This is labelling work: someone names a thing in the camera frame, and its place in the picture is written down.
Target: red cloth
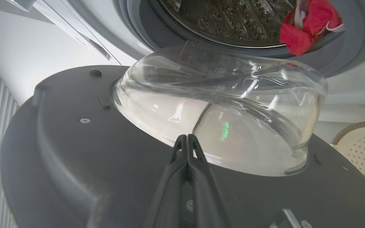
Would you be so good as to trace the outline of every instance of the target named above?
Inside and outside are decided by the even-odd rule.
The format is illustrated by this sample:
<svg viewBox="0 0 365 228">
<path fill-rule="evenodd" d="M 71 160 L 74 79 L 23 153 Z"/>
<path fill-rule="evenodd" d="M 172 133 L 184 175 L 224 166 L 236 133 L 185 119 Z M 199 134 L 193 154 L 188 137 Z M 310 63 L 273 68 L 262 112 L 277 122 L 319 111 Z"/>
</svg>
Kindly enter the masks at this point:
<svg viewBox="0 0 365 228">
<path fill-rule="evenodd" d="M 296 56 L 306 53 L 323 37 L 326 29 L 336 29 L 343 24 L 328 0 L 308 0 L 308 14 L 302 20 L 302 29 L 294 26 L 294 13 L 295 9 L 291 10 L 283 20 L 280 42 L 285 43 Z"/>
</svg>

